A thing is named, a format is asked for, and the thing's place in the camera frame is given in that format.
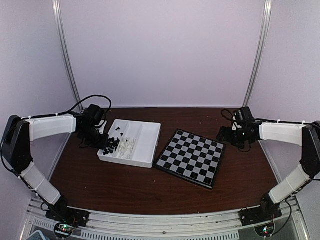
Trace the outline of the left aluminium frame post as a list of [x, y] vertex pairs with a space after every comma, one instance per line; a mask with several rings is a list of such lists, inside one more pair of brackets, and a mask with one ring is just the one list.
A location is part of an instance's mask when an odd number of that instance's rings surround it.
[[56, 27], [58, 31], [61, 51], [62, 51], [62, 59], [64, 62], [64, 66], [66, 69], [67, 78], [71, 87], [72, 95], [76, 102], [79, 102], [81, 100], [79, 90], [76, 84], [70, 55], [68, 51], [65, 31], [64, 31], [64, 25], [63, 25], [63, 19], [62, 19], [62, 12], [61, 12], [61, 1], [60, 0], [52, 0], [52, 8], [53, 8], [53, 15], [56, 22]]

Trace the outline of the aluminium front rail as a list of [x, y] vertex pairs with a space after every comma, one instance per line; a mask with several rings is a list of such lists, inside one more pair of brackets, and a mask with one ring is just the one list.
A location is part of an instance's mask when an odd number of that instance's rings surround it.
[[[308, 240], [304, 216], [296, 198], [280, 205], [282, 216], [242, 226], [239, 210], [182, 215], [133, 215], [89, 211], [86, 227], [70, 240]], [[255, 227], [272, 223], [274, 233], [260, 237]]]

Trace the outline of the blue plastic basket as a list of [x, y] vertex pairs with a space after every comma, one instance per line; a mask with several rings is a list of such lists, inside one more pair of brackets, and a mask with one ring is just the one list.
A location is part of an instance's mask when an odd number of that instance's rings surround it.
[[27, 240], [48, 240], [48, 238], [39, 230], [33, 232]]

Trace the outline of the black chess piece pile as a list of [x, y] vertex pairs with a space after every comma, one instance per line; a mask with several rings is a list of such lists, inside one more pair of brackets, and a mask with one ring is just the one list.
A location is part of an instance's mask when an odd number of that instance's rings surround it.
[[117, 137], [117, 138], [109, 138], [107, 140], [107, 144], [106, 144], [106, 147], [105, 149], [103, 150], [102, 154], [105, 156], [105, 155], [111, 155], [111, 154], [114, 154], [118, 148], [120, 144], [120, 139]]

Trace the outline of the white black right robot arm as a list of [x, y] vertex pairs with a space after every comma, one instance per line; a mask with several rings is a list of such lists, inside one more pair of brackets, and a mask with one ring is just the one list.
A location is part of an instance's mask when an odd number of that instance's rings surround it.
[[299, 193], [320, 173], [320, 122], [256, 118], [248, 106], [234, 111], [222, 109], [230, 126], [222, 126], [217, 140], [239, 150], [260, 142], [278, 179], [278, 185], [265, 193], [256, 210], [259, 220], [274, 215], [281, 202]]

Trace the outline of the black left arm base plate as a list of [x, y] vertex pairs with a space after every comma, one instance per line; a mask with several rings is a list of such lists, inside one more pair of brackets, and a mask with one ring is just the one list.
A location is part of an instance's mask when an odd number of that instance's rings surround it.
[[57, 222], [67, 223], [74, 227], [86, 227], [89, 220], [90, 213], [85, 210], [69, 208], [65, 217], [60, 217], [52, 210], [46, 212], [45, 217]]

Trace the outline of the round circuit board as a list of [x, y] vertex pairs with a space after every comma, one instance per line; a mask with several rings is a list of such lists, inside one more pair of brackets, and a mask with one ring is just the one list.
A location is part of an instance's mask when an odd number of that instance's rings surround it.
[[54, 234], [59, 238], [68, 238], [70, 237], [75, 230], [75, 227], [63, 222], [57, 223], [54, 228]]
[[274, 233], [275, 225], [273, 223], [258, 225], [254, 227], [254, 230], [259, 237], [266, 238]]

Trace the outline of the white chess piece pile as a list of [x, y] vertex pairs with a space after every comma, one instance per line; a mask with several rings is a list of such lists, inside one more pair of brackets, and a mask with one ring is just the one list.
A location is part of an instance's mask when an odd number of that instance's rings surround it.
[[130, 160], [136, 147], [136, 138], [124, 137], [118, 146], [116, 157], [119, 159]]

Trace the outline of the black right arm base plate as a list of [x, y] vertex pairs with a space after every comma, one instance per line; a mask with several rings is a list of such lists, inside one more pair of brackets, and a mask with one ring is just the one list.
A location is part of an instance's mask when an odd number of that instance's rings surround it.
[[264, 213], [260, 207], [244, 208], [238, 214], [243, 227], [268, 222], [282, 216], [280, 210]]

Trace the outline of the aluminium frame post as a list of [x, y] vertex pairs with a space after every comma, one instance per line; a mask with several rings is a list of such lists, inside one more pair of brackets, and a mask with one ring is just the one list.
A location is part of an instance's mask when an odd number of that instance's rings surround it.
[[258, 74], [259, 74], [259, 70], [260, 70], [260, 66], [261, 66], [261, 62], [262, 62], [262, 58], [263, 58], [263, 52], [264, 52], [264, 48], [266, 46], [270, 23], [271, 23], [272, 5], [273, 5], [272, 0], [265, 0], [264, 1], [263, 15], [262, 15], [262, 21], [261, 21], [261, 26], [260, 26], [260, 34], [259, 34], [256, 54], [255, 54], [253, 68], [251, 71], [249, 84], [248, 84], [248, 87], [246, 90], [246, 94], [244, 97], [242, 107], [247, 107], [249, 105], [250, 99], [251, 99], [253, 91], [254, 91], [255, 83], [258, 78]]
[[62, 19], [62, 12], [61, 12], [61, 1], [60, 0], [52, 0], [52, 8], [53, 8], [53, 15], [56, 22], [56, 27], [58, 31], [61, 51], [62, 51], [62, 59], [64, 62], [64, 66], [66, 69], [67, 78], [71, 87], [72, 95], [76, 102], [79, 102], [81, 100], [79, 90], [76, 84], [70, 55], [68, 51], [65, 31], [64, 31], [64, 25], [63, 25], [63, 19]]

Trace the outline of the right aluminium frame post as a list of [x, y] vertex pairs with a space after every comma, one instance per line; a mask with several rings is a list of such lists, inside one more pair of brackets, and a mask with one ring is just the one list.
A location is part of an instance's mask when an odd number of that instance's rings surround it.
[[261, 26], [260, 26], [260, 34], [259, 34], [256, 54], [255, 54], [253, 68], [251, 71], [249, 84], [248, 84], [248, 87], [246, 90], [246, 94], [244, 97], [242, 107], [247, 107], [249, 105], [250, 99], [251, 99], [253, 91], [254, 91], [255, 83], [258, 78], [258, 74], [259, 74], [259, 70], [260, 70], [260, 66], [261, 66], [261, 62], [262, 62], [262, 58], [263, 58], [263, 52], [264, 52], [264, 48], [266, 46], [270, 23], [271, 23], [272, 5], [273, 5], [272, 0], [265, 0], [264, 1], [263, 15], [262, 15], [262, 21], [261, 21]]

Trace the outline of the right round circuit board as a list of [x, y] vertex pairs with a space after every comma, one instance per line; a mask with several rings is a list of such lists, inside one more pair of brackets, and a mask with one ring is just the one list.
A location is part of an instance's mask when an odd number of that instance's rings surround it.
[[254, 230], [259, 237], [266, 238], [274, 233], [275, 225], [273, 223], [258, 225], [254, 227]]

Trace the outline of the black silver chessboard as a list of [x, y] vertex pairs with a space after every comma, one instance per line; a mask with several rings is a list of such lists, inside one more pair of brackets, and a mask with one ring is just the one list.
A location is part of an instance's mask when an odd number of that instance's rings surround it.
[[177, 129], [153, 167], [212, 190], [226, 146], [216, 140]]

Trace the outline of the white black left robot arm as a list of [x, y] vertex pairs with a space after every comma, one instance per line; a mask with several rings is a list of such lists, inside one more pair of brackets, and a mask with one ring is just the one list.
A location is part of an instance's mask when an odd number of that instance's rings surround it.
[[92, 104], [82, 113], [72, 110], [48, 115], [8, 119], [1, 140], [0, 156], [29, 190], [47, 204], [61, 222], [72, 218], [68, 201], [39, 170], [33, 158], [32, 143], [38, 140], [76, 133], [83, 143], [94, 149], [107, 146], [108, 135], [103, 132], [107, 112]]

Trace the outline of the white compartment tray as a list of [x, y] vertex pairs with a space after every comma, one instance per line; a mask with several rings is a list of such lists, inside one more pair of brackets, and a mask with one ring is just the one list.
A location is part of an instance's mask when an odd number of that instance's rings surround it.
[[107, 147], [97, 156], [103, 162], [151, 168], [160, 133], [158, 122], [116, 119], [108, 131]]

